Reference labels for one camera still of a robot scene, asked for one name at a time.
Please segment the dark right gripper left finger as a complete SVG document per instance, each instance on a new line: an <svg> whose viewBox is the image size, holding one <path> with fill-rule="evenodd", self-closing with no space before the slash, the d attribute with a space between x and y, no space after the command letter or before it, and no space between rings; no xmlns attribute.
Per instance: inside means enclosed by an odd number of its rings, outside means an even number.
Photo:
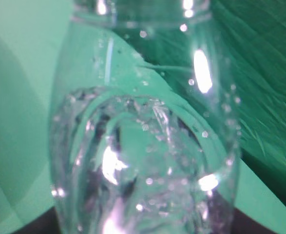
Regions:
<svg viewBox="0 0 286 234"><path fill-rule="evenodd" d="M55 208L50 208L35 220L18 229L16 234L60 234Z"/></svg>

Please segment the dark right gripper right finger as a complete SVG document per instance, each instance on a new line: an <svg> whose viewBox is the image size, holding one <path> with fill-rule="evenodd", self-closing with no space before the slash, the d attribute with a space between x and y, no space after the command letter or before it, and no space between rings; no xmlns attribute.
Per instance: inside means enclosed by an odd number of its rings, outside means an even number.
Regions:
<svg viewBox="0 0 286 234"><path fill-rule="evenodd" d="M259 222L239 209L234 210L232 234L286 234L286 222Z"/></svg>

